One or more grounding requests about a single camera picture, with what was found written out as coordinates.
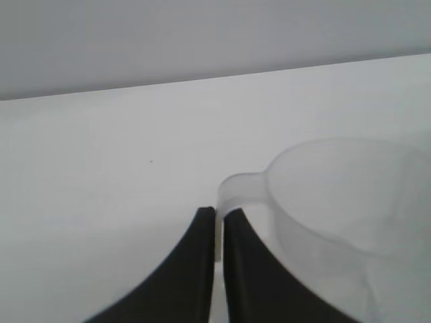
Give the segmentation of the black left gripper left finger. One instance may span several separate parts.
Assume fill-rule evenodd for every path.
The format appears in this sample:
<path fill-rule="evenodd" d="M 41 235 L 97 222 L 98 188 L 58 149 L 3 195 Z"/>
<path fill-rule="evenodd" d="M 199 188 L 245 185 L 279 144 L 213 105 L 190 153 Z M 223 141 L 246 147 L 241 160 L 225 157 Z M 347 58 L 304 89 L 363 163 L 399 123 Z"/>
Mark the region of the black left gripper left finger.
<path fill-rule="evenodd" d="M 88 322 L 208 322 L 216 214 L 197 210 L 170 254 L 142 283 Z"/>

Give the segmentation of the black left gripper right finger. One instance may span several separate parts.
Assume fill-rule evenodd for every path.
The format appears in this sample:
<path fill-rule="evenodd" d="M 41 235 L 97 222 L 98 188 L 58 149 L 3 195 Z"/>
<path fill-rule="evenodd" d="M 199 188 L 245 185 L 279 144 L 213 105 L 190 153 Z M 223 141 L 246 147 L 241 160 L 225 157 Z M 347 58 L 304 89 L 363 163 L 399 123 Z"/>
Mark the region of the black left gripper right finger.
<path fill-rule="evenodd" d="M 281 265 L 242 209 L 224 218 L 223 249 L 230 322 L 353 322 Z"/>

